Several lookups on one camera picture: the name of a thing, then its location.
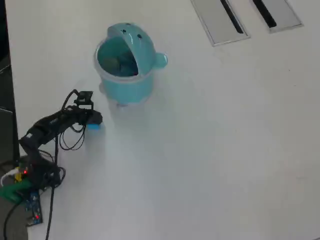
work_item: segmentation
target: white table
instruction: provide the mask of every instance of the white table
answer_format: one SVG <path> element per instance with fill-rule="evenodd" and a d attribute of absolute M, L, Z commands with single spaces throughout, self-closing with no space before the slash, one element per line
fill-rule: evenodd
<path fill-rule="evenodd" d="M 19 136 L 73 88 L 103 115 L 83 148 L 60 151 L 50 239 L 319 237 L 320 1 L 290 2 L 305 26 L 268 34 L 232 0 L 251 39 L 213 48 L 189 0 L 7 0 Z M 122 110 L 93 67 L 117 22 L 169 59 L 148 102 Z M 45 238 L 49 198 L 29 239 Z"/>

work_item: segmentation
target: robotic arm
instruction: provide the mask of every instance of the robotic arm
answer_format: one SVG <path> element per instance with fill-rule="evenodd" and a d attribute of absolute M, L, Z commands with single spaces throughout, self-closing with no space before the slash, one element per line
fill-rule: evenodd
<path fill-rule="evenodd" d="M 66 106 L 73 94 L 77 96 L 74 104 Z M 54 191 L 62 183 L 66 173 L 64 168 L 58 166 L 58 136 L 60 135 L 60 140 L 61 136 L 63 139 L 65 130 L 71 128 L 76 133 L 82 133 L 81 139 L 84 137 L 87 125 L 100 125 L 102 123 L 103 118 L 101 113 L 94 110 L 94 103 L 91 101 L 92 95 L 92 91 L 78 92 L 74 89 L 65 99 L 61 110 L 40 119 L 27 131 L 25 136 L 19 140 L 20 145 L 26 152 L 26 156 L 21 157 L 18 161 L 19 169 L 15 168 L 12 170 L 14 174 L 20 172 L 21 178 L 15 184 L 0 188 L 0 196 L 16 203 L 16 206 L 25 202 L 26 209 L 32 212 L 32 216 L 28 218 L 29 223 L 27 226 L 43 222 L 39 190 L 45 191 L 47 188 L 51 188 L 50 214 L 46 240 L 49 237 L 50 231 Z M 76 130 L 73 127 L 74 124 L 81 125 L 82 129 Z M 53 159 L 52 161 L 45 159 L 39 152 L 39 147 L 51 140 L 55 140 L 54 161 Z M 7 239 L 6 224 L 4 225 L 3 236 L 4 239 Z"/>
<path fill-rule="evenodd" d="M 72 94 L 77 95 L 74 100 L 75 105 L 66 104 Z M 45 145 L 56 136 L 62 134 L 68 128 L 72 128 L 76 132 L 73 125 L 78 123 L 82 126 L 83 131 L 86 125 L 100 125 L 102 123 L 102 115 L 94 110 L 94 103 L 91 101 L 92 91 L 73 90 L 63 103 L 60 111 L 46 116 L 37 121 L 23 136 L 19 143 L 27 154 L 27 159 L 20 165 L 27 172 L 27 179 L 38 189 L 57 186 L 60 184 L 60 169 L 59 167 L 47 159 L 43 158 L 38 148 Z"/>

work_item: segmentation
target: floor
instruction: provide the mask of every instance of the floor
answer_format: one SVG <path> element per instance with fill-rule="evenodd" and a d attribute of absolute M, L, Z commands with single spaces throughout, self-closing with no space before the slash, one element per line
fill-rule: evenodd
<path fill-rule="evenodd" d="M 0 70 L 10 64 L 9 57 L 6 57 L 0 61 Z M 12 73 L 11 69 L 7 67 L 5 70 L 0 71 L 0 107 L 6 110 L 1 110 L 0 113 L 0 126 L 1 138 L 0 138 L 0 163 L 13 159 L 13 114 L 11 108 L 14 108 L 14 102 L 12 101 Z M 13 204 L 7 200 L 0 198 L 0 240 L 3 240 L 3 224 L 7 216 L 8 211 L 13 207 Z M 19 206 L 13 215 L 11 216 L 7 226 L 7 239 L 8 240 L 27 240 L 28 233 L 26 224 L 26 213 L 24 206 Z"/>

